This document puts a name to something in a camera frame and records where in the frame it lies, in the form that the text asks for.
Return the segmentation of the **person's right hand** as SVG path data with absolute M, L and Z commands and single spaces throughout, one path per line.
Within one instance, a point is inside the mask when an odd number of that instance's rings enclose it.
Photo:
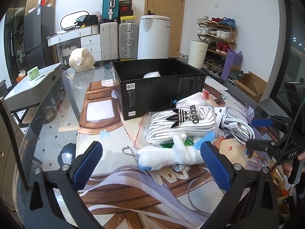
M 298 184 L 301 174 L 304 173 L 304 152 L 294 159 L 294 162 L 296 161 L 299 161 L 297 165 L 291 166 L 288 162 L 282 165 L 289 184 Z

